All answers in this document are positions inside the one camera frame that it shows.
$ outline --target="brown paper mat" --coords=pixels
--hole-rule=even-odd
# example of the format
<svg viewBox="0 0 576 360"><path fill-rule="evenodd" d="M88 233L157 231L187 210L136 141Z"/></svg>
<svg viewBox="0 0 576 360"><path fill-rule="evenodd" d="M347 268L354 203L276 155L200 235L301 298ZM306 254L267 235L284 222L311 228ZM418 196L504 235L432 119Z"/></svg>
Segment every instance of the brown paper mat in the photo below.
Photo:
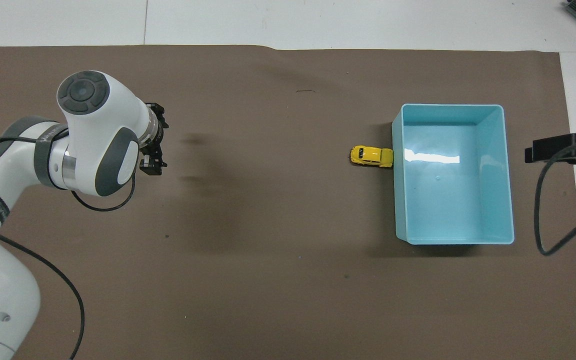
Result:
<svg viewBox="0 0 576 360"><path fill-rule="evenodd" d="M541 165L523 162L533 139L569 132L558 54L0 48L0 134L30 114L63 122L57 87L83 69L162 104L170 129L169 167L138 173L125 208L92 212L37 186L2 228L80 289L81 359L576 359L576 240L539 255ZM391 146L404 103L503 106L514 244L395 238L393 173L347 157L357 144ZM545 186L553 241L576 225L572 167L555 166ZM64 358L76 302L19 257L42 305L16 359Z"/></svg>

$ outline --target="toy car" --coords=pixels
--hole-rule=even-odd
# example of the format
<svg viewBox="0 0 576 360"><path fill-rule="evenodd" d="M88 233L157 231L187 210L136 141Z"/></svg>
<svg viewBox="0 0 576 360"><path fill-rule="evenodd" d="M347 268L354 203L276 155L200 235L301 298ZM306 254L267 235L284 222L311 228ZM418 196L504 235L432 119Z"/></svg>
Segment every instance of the toy car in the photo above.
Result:
<svg viewBox="0 0 576 360"><path fill-rule="evenodd" d="M361 166L393 167L393 150L365 145L350 150L350 161Z"/></svg>

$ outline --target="black bracket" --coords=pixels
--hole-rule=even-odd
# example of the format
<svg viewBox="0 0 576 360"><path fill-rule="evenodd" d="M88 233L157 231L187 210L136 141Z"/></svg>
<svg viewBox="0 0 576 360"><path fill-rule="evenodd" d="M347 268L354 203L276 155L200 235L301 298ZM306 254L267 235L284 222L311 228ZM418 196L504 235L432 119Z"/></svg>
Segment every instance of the black bracket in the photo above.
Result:
<svg viewBox="0 0 576 360"><path fill-rule="evenodd" d="M547 162L560 150L575 144L576 132L533 140L532 146L526 148L524 152L524 160L526 163ZM576 150L572 150L569 155L562 157L558 161L576 165Z"/></svg>
<svg viewBox="0 0 576 360"><path fill-rule="evenodd" d="M162 175L162 168L168 164L162 159L162 140L164 139L164 129L169 125L164 118L164 107L156 102L146 102L146 106L155 114L159 121L159 128L155 137L139 151L143 154L143 159L139 162L139 169L148 175Z"/></svg>

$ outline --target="plastic bin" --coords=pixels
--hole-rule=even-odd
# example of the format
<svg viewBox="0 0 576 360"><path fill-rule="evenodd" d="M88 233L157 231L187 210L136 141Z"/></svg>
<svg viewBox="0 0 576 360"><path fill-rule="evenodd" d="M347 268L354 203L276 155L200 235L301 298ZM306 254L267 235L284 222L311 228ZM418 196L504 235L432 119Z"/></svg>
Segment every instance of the plastic bin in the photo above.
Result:
<svg viewBox="0 0 576 360"><path fill-rule="evenodd" d="M392 123L392 144L399 239L515 240L503 107L405 104Z"/></svg>

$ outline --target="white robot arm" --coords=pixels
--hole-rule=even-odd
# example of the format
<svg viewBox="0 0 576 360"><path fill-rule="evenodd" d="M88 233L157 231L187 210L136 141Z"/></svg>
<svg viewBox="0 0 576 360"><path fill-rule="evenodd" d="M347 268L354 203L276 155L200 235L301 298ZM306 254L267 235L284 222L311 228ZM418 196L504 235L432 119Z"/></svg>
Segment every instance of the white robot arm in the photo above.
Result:
<svg viewBox="0 0 576 360"><path fill-rule="evenodd" d="M21 118L0 141L0 227L25 188L109 196L140 169L160 175L160 143L168 125L163 108L145 104L100 71L80 71L62 82L57 102L68 125L39 116ZM9 360L39 311L39 287L30 271L0 245L0 360Z"/></svg>

